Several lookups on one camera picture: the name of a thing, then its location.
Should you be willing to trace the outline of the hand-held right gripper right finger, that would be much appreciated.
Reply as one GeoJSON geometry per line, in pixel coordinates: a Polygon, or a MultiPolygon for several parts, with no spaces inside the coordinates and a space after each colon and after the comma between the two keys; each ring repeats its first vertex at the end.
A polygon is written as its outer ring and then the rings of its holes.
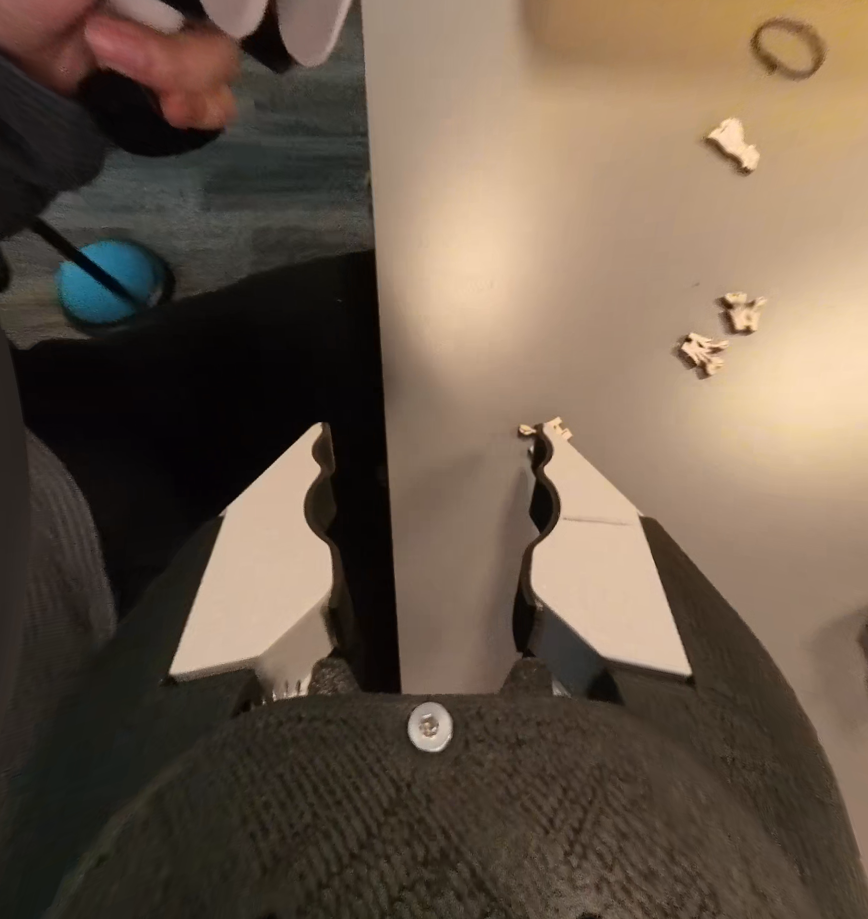
{"type": "Polygon", "coordinates": [[[692,689],[641,512],[571,439],[520,438],[528,443],[536,529],[513,605],[520,655],[546,666],[560,696],[621,700],[632,678],[692,689]]]}

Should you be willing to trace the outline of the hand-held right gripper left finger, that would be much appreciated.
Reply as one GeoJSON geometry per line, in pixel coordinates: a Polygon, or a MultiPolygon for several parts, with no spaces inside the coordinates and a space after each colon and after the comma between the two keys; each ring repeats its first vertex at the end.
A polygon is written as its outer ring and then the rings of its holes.
{"type": "Polygon", "coordinates": [[[251,671],[268,699],[305,696],[349,644],[329,425],[311,426],[222,512],[168,676],[251,671]]]}

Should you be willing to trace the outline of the person's left forearm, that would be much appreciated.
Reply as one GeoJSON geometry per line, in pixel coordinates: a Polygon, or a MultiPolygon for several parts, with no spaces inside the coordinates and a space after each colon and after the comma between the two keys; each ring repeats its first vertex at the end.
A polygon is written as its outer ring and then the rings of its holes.
{"type": "Polygon", "coordinates": [[[109,150],[78,102],[38,85],[0,52],[0,241],[90,184],[109,150]]]}

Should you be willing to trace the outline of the bottle-shaped wooden model part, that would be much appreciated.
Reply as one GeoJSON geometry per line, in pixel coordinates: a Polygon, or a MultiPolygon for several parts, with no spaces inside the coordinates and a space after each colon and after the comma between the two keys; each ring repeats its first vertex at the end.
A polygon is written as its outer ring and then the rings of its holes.
{"type": "Polygon", "coordinates": [[[760,163],[760,150],[749,142],[744,123],[737,117],[722,121],[708,132],[704,142],[732,161],[745,174],[752,174],[760,163]]]}

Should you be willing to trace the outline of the person's left hand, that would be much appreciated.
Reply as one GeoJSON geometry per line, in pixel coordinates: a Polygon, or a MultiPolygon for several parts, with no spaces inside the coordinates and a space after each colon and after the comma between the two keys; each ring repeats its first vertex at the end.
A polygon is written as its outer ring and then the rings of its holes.
{"type": "Polygon", "coordinates": [[[49,88],[71,93],[93,70],[110,70],[153,91],[174,127],[217,130],[234,119],[240,54],[216,29],[163,34],[95,2],[0,2],[0,13],[14,60],[49,88]]]}

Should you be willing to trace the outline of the person's black pants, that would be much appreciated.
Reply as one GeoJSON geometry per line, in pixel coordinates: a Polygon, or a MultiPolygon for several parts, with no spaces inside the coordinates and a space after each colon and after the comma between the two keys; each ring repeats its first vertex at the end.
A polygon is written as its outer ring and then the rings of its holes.
{"type": "Polygon", "coordinates": [[[362,688],[401,687],[373,250],[169,303],[85,340],[11,351],[27,427],[87,500],[116,616],[311,426],[335,456],[330,536],[362,688]]]}

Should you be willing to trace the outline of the person's torso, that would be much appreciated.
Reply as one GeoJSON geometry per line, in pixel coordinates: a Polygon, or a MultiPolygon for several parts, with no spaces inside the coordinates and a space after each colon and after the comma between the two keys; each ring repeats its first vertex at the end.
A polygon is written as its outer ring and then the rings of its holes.
{"type": "Polygon", "coordinates": [[[79,673],[116,626],[100,538],[82,490],[31,430],[25,445],[31,527],[24,622],[0,734],[0,861],[22,776],[79,673]]]}

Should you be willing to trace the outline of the blue round object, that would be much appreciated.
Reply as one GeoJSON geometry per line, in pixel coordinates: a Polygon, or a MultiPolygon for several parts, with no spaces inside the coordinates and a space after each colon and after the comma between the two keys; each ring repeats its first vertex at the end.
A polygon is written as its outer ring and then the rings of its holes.
{"type": "Polygon", "coordinates": [[[175,275],[170,265],[149,247],[133,240],[109,238],[81,247],[80,252],[132,293],[140,304],[129,303],[77,264],[64,261],[56,271],[56,293],[73,327],[91,332],[116,327],[171,300],[175,275]]]}

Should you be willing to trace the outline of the black rubber band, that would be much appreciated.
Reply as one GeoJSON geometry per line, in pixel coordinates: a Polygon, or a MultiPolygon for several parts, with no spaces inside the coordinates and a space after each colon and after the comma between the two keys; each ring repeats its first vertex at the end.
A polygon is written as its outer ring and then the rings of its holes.
{"type": "Polygon", "coordinates": [[[827,45],[815,28],[805,21],[792,17],[772,17],[760,25],[750,39],[753,56],[771,74],[790,81],[803,81],[814,76],[827,58],[827,45]],[[806,66],[794,67],[784,62],[776,53],[766,47],[765,39],[771,32],[781,32],[800,40],[809,52],[806,66]]]}

